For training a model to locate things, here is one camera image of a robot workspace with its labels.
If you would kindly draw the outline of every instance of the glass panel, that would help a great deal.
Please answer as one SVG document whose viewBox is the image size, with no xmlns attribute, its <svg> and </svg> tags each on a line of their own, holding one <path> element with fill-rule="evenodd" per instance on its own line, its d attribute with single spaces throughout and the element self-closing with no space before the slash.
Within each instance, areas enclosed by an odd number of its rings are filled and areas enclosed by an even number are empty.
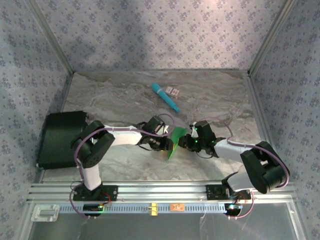
<svg viewBox="0 0 320 240">
<path fill-rule="evenodd" d="M 224 214 L 103 214 L 87 220 L 60 214 L 33 224 L 29 240 L 270 240 L 297 239 L 286 203 L 256 204 L 249 216 Z"/>
</svg>

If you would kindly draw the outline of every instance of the green object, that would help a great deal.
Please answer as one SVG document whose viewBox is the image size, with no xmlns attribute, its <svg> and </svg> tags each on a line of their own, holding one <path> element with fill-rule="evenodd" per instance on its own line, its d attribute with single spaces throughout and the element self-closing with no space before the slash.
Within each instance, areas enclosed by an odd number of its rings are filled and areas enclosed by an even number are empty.
<svg viewBox="0 0 320 240">
<path fill-rule="evenodd" d="M 172 144 L 169 145 L 167 161 L 169 161 L 169 159 L 172 157 L 172 155 L 176 151 L 176 149 L 178 147 L 179 138 L 181 138 L 184 135 L 186 135 L 187 131 L 188 131 L 188 129 L 180 127 L 180 126 L 176 126 L 173 129 L 172 135 L 171 135 Z"/>
</svg>

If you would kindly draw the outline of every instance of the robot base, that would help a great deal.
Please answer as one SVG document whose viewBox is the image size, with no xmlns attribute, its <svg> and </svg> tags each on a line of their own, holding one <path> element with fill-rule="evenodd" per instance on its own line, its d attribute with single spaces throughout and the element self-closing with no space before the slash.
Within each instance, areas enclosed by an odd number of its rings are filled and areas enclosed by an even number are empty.
<svg viewBox="0 0 320 240">
<path fill-rule="evenodd" d="M 73 201 L 92 202 L 101 201 L 108 202 L 109 200 L 114 202 L 117 200 L 118 186 L 116 185 L 100 185 L 96 189 L 90 191 L 83 184 L 77 187 L 74 191 Z"/>
</svg>

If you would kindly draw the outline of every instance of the small box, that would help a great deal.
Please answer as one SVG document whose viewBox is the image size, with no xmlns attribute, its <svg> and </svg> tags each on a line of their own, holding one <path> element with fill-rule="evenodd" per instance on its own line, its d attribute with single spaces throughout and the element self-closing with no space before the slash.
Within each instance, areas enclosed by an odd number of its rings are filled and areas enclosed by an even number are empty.
<svg viewBox="0 0 320 240">
<path fill-rule="evenodd" d="M 165 90 L 165 93 L 168 94 L 169 96 L 174 97 L 175 99 L 178 98 L 179 90 L 176 88 L 173 88 L 171 86 L 168 86 Z"/>
<path fill-rule="evenodd" d="M 158 204 L 156 202 L 152 202 L 149 207 L 150 216 L 158 216 Z"/>
<path fill-rule="evenodd" d="M 84 111 L 58 112 L 46 116 L 37 158 L 43 169 L 76 167 L 71 141 L 87 126 Z"/>
<path fill-rule="evenodd" d="M 184 212 L 185 211 L 185 204 L 184 203 L 171 203 L 170 204 L 170 211 L 171 212 Z"/>
</svg>

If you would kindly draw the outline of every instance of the blue floral wallpaper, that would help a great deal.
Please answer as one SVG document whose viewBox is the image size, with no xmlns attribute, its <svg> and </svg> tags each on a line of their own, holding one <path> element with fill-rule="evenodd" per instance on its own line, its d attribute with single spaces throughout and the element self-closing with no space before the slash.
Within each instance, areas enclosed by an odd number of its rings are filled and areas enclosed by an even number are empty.
<svg viewBox="0 0 320 240">
<path fill-rule="evenodd" d="M 0 0 L 0 239 L 12 239 L 45 116 L 60 110 L 67 72 L 24 1 Z"/>
<path fill-rule="evenodd" d="M 38 0 L 75 71 L 247 70 L 284 0 Z"/>
<path fill-rule="evenodd" d="M 320 239 L 320 1 L 298 0 L 254 77 L 276 148 Z"/>
</svg>

